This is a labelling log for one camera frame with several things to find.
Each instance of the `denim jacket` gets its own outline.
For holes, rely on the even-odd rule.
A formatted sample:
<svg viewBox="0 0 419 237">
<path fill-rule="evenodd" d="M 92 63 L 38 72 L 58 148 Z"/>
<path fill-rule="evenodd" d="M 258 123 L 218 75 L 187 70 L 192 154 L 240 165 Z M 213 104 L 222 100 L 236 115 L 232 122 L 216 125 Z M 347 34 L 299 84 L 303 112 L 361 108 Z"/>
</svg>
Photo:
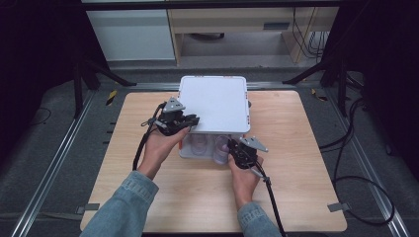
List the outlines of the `denim jacket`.
<svg viewBox="0 0 419 237">
<path fill-rule="evenodd" d="M 140 236 L 147 211 L 158 187 L 132 171 L 114 195 L 96 212 L 80 236 Z M 242 206 L 237 219 L 244 236 L 281 236 L 265 211 L 255 202 Z"/>
</svg>

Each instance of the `person's right hand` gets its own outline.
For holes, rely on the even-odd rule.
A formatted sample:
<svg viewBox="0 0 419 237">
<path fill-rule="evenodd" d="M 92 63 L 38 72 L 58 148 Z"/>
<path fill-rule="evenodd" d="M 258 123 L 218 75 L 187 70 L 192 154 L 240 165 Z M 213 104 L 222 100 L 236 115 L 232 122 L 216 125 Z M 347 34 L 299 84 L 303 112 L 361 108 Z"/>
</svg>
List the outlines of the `person's right hand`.
<svg viewBox="0 0 419 237">
<path fill-rule="evenodd" d="M 262 165 L 263 158 L 258 156 L 258 161 Z M 249 169 L 242 170 L 238 168 L 231 155 L 228 155 L 228 166 L 233 176 L 233 191 L 236 207 L 239 210 L 241 206 L 253 200 L 253 193 L 261 178 Z"/>
</svg>

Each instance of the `wooden tabletop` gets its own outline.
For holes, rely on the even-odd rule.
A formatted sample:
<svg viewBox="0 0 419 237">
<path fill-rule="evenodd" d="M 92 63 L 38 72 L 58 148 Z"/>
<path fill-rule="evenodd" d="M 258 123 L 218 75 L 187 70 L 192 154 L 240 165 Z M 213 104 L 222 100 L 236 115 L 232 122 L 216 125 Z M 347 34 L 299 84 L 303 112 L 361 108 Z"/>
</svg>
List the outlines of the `wooden tabletop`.
<svg viewBox="0 0 419 237">
<path fill-rule="evenodd" d="M 156 107 L 177 93 L 130 93 L 122 108 L 89 203 L 101 206 L 131 170 L 146 126 Z M 347 227 L 299 95 L 295 91 L 248 92 L 251 130 L 269 148 L 258 151 L 271 178 L 284 228 L 293 231 L 340 232 Z M 148 211 L 144 232 L 241 232 L 237 221 L 231 173 L 211 160 L 184 159 L 177 147 L 154 182 L 160 188 Z M 265 184 L 254 200 L 276 223 Z M 86 211 L 81 229 L 96 211 Z"/>
</svg>

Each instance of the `metal bracket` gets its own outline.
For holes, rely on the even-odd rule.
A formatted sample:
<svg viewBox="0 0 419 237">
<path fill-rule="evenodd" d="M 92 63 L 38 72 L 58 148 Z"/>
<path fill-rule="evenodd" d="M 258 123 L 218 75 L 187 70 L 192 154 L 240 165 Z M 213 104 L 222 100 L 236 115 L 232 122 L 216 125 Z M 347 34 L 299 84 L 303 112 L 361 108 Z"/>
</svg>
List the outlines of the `metal bracket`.
<svg viewBox="0 0 419 237">
<path fill-rule="evenodd" d="M 76 214 L 84 214 L 86 210 L 98 210 L 100 204 L 99 203 L 87 203 L 85 205 L 79 205 L 76 208 Z"/>
<path fill-rule="evenodd" d="M 266 148 L 257 138 L 256 136 L 252 136 L 250 138 L 243 138 L 240 137 L 241 143 L 247 145 L 248 147 L 252 147 L 264 152 L 268 152 L 268 148 Z"/>
<path fill-rule="evenodd" d="M 182 105 L 178 100 L 174 97 L 171 97 L 167 102 L 166 106 L 163 109 L 163 113 L 170 113 L 170 112 L 177 112 L 184 110 L 186 107 Z"/>
<path fill-rule="evenodd" d="M 329 208 L 330 212 L 335 212 L 338 210 L 347 211 L 351 209 L 351 207 L 347 203 L 340 202 L 328 204 L 327 207 Z"/>
<path fill-rule="evenodd" d="M 154 123 L 156 123 L 156 125 L 161 126 L 163 128 L 167 128 L 167 125 L 164 124 L 163 122 L 159 121 L 159 120 L 156 120 Z"/>
</svg>

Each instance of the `wire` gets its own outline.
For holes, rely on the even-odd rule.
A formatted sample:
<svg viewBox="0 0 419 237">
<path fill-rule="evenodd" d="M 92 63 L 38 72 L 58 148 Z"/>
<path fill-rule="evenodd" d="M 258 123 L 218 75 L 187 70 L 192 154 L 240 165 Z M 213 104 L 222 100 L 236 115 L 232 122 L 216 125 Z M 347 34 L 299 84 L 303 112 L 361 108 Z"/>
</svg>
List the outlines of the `wire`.
<svg viewBox="0 0 419 237">
<path fill-rule="evenodd" d="M 136 168 L 138 166 L 139 157 L 141 156 L 142 149 L 144 148 L 144 145 L 148 140 L 148 136 L 151 134 L 151 132 L 153 132 L 156 129 L 156 128 L 154 128 L 153 130 L 151 130 L 152 125 L 154 124 L 154 121 L 156 120 L 157 113 L 161 109 L 163 109 L 165 106 L 166 106 L 166 102 L 160 104 L 157 107 L 156 111 L 154 112 L 153 117 L 151 119 L 149 119 L 148 121 L 143 122 L 141 124 L 141 126 L 148 125 L 148 129 L 147 129 L 147 132 L 142 136 L 141 141 L 139 142 L 139 145 L 138 145 L 138 149 L 136 149 L 136 154 L 135 154 L 135 157 L 133 158 L 133 161 L 132 161 L 132 170 L 133 171 L 136 170 Z"/>
<path fill-rule="evenodd" d="M 317 47 L 312 46 L 313 43 L 314 43 L 314 38 L 316 36 L 316 32 L 311 33 L 310 40 L 309 40 L 309 43 L 308 43 L 308 46 L 307 46 L 305 44 L 304 40 L 302 42 L 299 42 L 299 40 L 297 39 L 297 37 L 295 35 L 295 31 L 294 31 L 295 28 L 297 29 L 297 32 L 298 32 L 299 36 L 302 39 L 304 39 L 304 36 L 302 35 L 302 32 L 301 32 L 301 30 L 298 26 L 298 23 L 296 22 L 295 7 L 293 7 L 293 37 L 294 37 L 296 43 L 299 45 L 299 49 L 302 51 L 304 56 L 307 57 L 307 58 L 315 58 L 316 62 L 318 62 L 318 58 L 323 55 L 323 50 L 324 50 L 324 47 L 325 47 L 325 35 L 326 35 L 326 33 L 325 32 L 320 33 L 320 39 L 319 39 Z"/>
<path fill-rule="evenodd" d="M 307 57 L 307 58 L 315 58 L 313 56 L 307 56 L 307 54 L 305 54 L 305 51 L 304 51 L 304 48 L 302 47 L 302 44 L 304 44 L 306 50 L 307 50 L 307 45 L 305 45 L 304 41 L 301 44 L 299 42 L 299 40 L 296 38 L 295 33 L 294 33 L 294 27 L 296 27 L 298 29 L 298 32 L 299 32 L 301 38 L 304 39 L 304 37 L 302 36 L 301 31 L 299 30 L 298 24 L 296 23 L 296 20 L 295 20 L 295 7 L 293 7 L 293 38 L 295 39 L 296 43 L 298 43 L 299 49 L 301 49 L 301 51 L 302 51 L 302 53 L 304 54 L 305 57 Z"/>
<path fill-rule="evenodd" d="M 352 104 L 352 106 L 350 108 L 350 111 L 349 111 L 350 121 L 349 121 L 349 127 L 348 127 L 348 131 L 349 132 L 351 132 L 354 129 L 354 116 L 355 116 L 355 111 L 356 111 L 357 107 L 359 106 L 359 103 L 362 100 L 363 100 L 363 98 L 358 99 L 357 101 L 355 101 Z M 347 141 L 347 138 L 348 138 L 347 134 L 344 136 L 344 138 L 342 140 L 342 144 L 343 145 L 340 147 L 338 159 L 336 161 L 335 169 L 334 169 L 334 172 L 333 172 L 332 184 L 333 184 L 333 188 L 335 189 L 336 196 L 337 196 L 339 202 L 342 203 L 342 200 L 340 199 L 339 194 L 338 194 L 337 189 L 336 189 L 337 183 L 340 182 L 340 181 L 342 181 L 342 180 L 355 179 L 355 180 L 361 180 L 361 181 L 367 182 L 369 184 L 372 184 L 377 189 L 379 189 L 387 197 L 388 201 L 390 202 L 390 205 L 391 205 L 391 214 L 390 214 L 390 217 L 388 219 L 386 219 L 385 221 L 382 221 L 382 222 L 372 222 L 372 221 L 365 220 L 362 217 L 354 214 L 351 210 L 347 210 L 347 212 L 349 214 L 351 214 L 352 216 L 354 216 L 356 219 L 358 219 L 361 222 L 363 222 L 363 223 L 366 223 L 366 224 L 369 224 L 369 225 L 372 225 L 372 226 L 383 226 L 383 225 L 386 225 L 394 217 L 395 205 L 394 205 L 394 202 L 392 201 L 392 199 L 389 197 L 388 193 L 380 185 L 378 185 L 377 183 L 375 183 L 375 182 L 373 182 L 373 181 L 371 181 L 369 179 L 366 179 L 364 177 L 359 177 L 359 176 L 343 176 L 343 177 L 339 177 L 339 178 L 337 177 L 337 172 L 338 172 L 339 164 L 340 164 L 340 161 L 341 161 L 341 158 L 342 158 L 342 152 L 343 152 L 343 149 L 345 147 L 345 144 L 346 144 L 346 141 Z"/>
<path fill-rule="evenodd" d="M 382 226 L 382 225 L 386 225 L 386 224 L 388 224 L 393 218 L 394 218 L 394 214 L 395 214 L 395 206 L 394 206 L 394 202 L 392 201 L 392 199 L 390 198 L 390 196 L 389 196 L 389 194 L 379 185 L 379 184 L 377 184 L 376 182 L 374 182 L 374 181 L 371 181 L 371 180 L 369 180 L 369 179 L 366 179 L 366 178 L 364 178 L 364 177 L 359 177 L 359 176 L 343 176 L 343 177 L 340 177 L 340 178 L 337 178 L 335 181 L 334 181 L 334 183 L 336 184 L 336 183 L 338 183 L 338 182 L 340 182 L 340 181 L 343 181 L 343 180 L 361 180 L 361 181 L 363 181 L 363 182 L 366 182 L 366 183 L 368 183 L 368 184 L 371 184 L 371 185 L 373 185 L 373 186 L 375 186 L 377 189 L 379 189 L 386 197 L 387 197 L 387 199 L 388 199 L 388 201 L 390 202 L 390 205 L 391 205 L 391 214 L 390 214 L 390 216 L 388 217 L 388 219 L 386 219 L 385 221 L 382 221 L 382 222 L 372 222 L 372 221 L 368 221 L 368 220 L 365 220 L 365 219 L 363 219 L 362 217 L 360 217 L 360 216 L 358 216 L 358 215 L 356 215 L 356 214 L 354 214 L 354 212 L 352 212 L 351 210 L 347 210 L 346 212 L 348 212 L 350 215 L 352 215 L 352 216 L 354 216 L 354 218 L 356 218 L 356 219 L 358 219 L 359 221 L 361 221 L 361 222 L 363 222 L 363 223 L 366 223 L 366 224 L 369 224 L 369 225 L 373 225 L 373 226 Z"/>
<path fill-rule="evenodd" d="M 346 143 L 343 146 L 346 146 L 352 140 L 352 137 L 354 137 L 354 132 L 352 132 L 351 137 L 349 137 L 349 139 L 347 139 Z M 332 151 L 335 151 L 335 150 L 339 150 L 341 148 L 342 148 L 342 146 L 334 148 L 334 149 L 330 149 L 330 150 L 320 151 L 320 153 L 332 152 Z"/>
<path fill-rule="evenodd" d="M 34 126 L 34 125 L 39 125 L 41 123 L 44 123 L 44 122 L 46 122 L 51 117 L 52 111 L 50 111 L 49 109 L 44 108 L 44 107 L 40 107 L 38 110 L 48 111 L 48 116 L 46 118 L 44 118 L 42 121 L 29 124 L 29 126 Z"/>
<path fill-rule="evenodd" d="M 344 139 L 346 139 L 349 136 L 350 133 L 351 133 L 351 130 L 348 129 L 347 132 L 345 133 L 345 135 L 343 135 L 341 138 L 339 138 L 339 139 L 337 139 L 333 142 L 330 142 L 329 144 L 318 146 L 318 148 L 321 150 L 321 149 L 324 149 L 324 148 L 328 148 L 328 147 L 337 145 L 340 142 L 342 142 Z"/>
<path fill-rule="evenodd" d="M 268 189 L 269 198 L 271 199 L 272 208 L 274 210 L 275 218 L 277 219 L 278 227 L 280 228 L 280 233 L 283 237 L 287 237 L 286 232 L 283 227 L 283 223 L 280 219 L 280 214 L 278 213 L 277 203 L 275 202 L 274 192 L 272 191 L 272 183 L 269 177 L 266 176 L 265 171 L 262 168 L 262 165 L 256 160 L 255 162 L 256 168 L 263 176 L 263 182 L 266 184 L 266 188 Z"/>
</svg>

